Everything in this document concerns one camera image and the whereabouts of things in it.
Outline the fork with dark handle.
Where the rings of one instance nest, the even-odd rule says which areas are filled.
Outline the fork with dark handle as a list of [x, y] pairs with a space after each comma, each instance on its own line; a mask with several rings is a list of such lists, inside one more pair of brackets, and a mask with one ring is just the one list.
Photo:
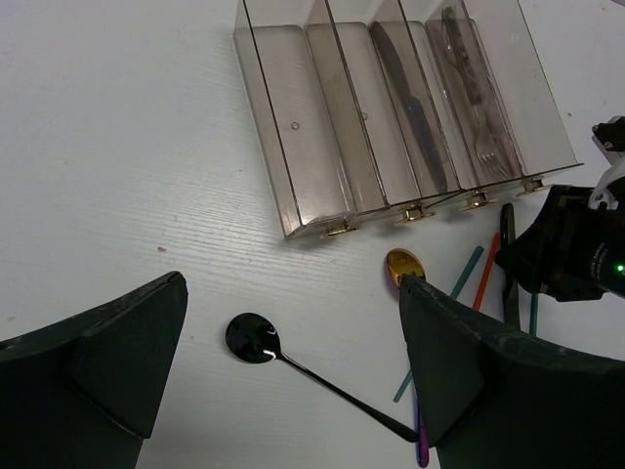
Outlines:
[[471, 63], [453, 6], [447, 6], [442, 9], [441, 21], [446, 31], [448, 45], [455, 58], [456, 68], [462, 79], [468, 101], [475, 114], [477, 130], [474, 136], [474, 150], [479, 166], [489, 177], [500, 178], [506, 175], [506, 171], [502, 168], [497, 157], [497, 146], [489, 128], [478, 76]]

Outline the black knife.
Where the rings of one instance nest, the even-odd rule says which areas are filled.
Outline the black knife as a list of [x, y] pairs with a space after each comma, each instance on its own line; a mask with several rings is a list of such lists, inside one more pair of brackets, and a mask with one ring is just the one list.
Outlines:
[[[516, 239], [515, 212], [512, 203], [502, 206], [500, 213], [500, 248], [502, 252]], [[519, 286], [513, 275], [504, 271], [505, 284], [502, 290], [502, 305], [504, 322], [516, 329], [521, 328], [521, 315], [519, 305]]]

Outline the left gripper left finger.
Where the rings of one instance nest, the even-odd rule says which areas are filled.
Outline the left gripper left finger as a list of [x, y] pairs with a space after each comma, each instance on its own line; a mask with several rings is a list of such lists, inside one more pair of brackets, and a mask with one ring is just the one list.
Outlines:
[[133, 468], [157, 418], [188, 307], [171, 272], [1, 343], [4, 468]]

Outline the gold spoon purple handle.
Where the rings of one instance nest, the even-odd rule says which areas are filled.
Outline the gold spoon purple handle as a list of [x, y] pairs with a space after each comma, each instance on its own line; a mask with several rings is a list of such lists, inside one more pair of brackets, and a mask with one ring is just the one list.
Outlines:
[[[396, 286], [400, 286], [401, 278], [404, 275], [413, 275], [421, 279], [426, 279], [425, 269], [422, 264], [410, 251], [406, 249], [396, 248], [391, 250], [386, 256], [386, 265]], [[399, 402], [409, 384], [413, 384], [414, 389], [413, 403], [415, 411], [415, 425], [418, 434], [418, 441], [416, 444], [416, 460], [420, 468], [427, 468], [430, 463], [429, 443], [418, 401], [417, 388], [413, 381], [411, 371], [406, 373], [399, 389], [396, 391], [394, 402]]]

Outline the iridescent blue knife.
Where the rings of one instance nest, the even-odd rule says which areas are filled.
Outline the iridescent blue knife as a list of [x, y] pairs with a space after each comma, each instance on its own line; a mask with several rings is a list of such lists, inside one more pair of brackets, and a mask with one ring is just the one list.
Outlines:
[[412, 94], [399, 53], [386, 29], [379, 22], [373, 22], [370, 30], [379, 47], [382, 62], [396, 88], [400, 105], [407, 116], [410, 129], [424, 157], [436, 190], [438, 193], [447, 192], [447, 179], [434, 134], [420, 100]]

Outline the black spoon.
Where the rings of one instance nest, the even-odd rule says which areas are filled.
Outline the black spoon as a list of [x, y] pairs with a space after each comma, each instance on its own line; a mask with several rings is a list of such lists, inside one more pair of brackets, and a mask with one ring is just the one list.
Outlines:
[[417, 443], [418, 434], [415, 430], [355, 398], [288, 357], [282, 350], [277, 329], [265, 317], [256, 313], [242, 313], [235, 316], [226, 327], [225, 341], [230, 352], [242, 362], [251, 364], [285, 362], [312, 381], [354, 405], [403, 440], [411, 444]]

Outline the fork with pink handle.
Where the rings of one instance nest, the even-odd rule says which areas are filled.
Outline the fork with pink handle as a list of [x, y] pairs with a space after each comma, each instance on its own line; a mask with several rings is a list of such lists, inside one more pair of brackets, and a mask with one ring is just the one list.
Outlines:
[[[444, 37], [444, 42], [445, 42], [445, 46], [447, 50], [449, 51], [450, 54], [453, 55], [451, 48], [448, 45], [447, 34], [444, 29], [444, 26], [442, 26], [441, 35]], [[493, 179], [497, 181], [515, 179], [521, 175], [521, 170], [520, 170], [519, 162], [516, 159], [517, 155], [514, 149], [514, 145], [511, 142], [509, 133], [506, 128], [506, 124], [504, 123], [501, 108], [497, 102], [492, 86], [489, 83], [484, 84], [483, 81], [481, 80], [479, 76], [479, 70], [474, 66], [474, 63], [473, 63], [474, 57], [470, 54], [470, 52], [469, 52], [469, 56], [470, 56], [473, 68], [475, 69], [475, 72], [478, 76], [479, 88], [484, 98], [484, 105], [486, 108], [489, 128], [493, 136], [495, 145], [497, 146], [497, 157], [500, 161], [502, 168], [506, 171], [505, 176], [502, 176], [500, 178], [493, 178]], [[453, 63], [453, 66], [456, 68], [455, 58], [453, 59], [452, 63]]]

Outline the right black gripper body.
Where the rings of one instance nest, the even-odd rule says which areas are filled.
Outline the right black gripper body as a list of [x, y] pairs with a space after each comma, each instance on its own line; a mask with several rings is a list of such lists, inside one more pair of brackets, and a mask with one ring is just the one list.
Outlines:
[[624, 211], [602, 202], [589, 206], [592, 190], [551, 187], [532, 225], [495, 256], [495, 263], [529, 293], [558, 301], [624, 296]]

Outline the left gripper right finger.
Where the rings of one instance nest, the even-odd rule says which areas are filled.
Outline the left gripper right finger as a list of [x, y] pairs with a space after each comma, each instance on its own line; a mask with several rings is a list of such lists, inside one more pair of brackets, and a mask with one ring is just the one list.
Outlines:
[[624, 364], [529, 335], [415, 276], [399, 314], [443, 468], [620, 468]]

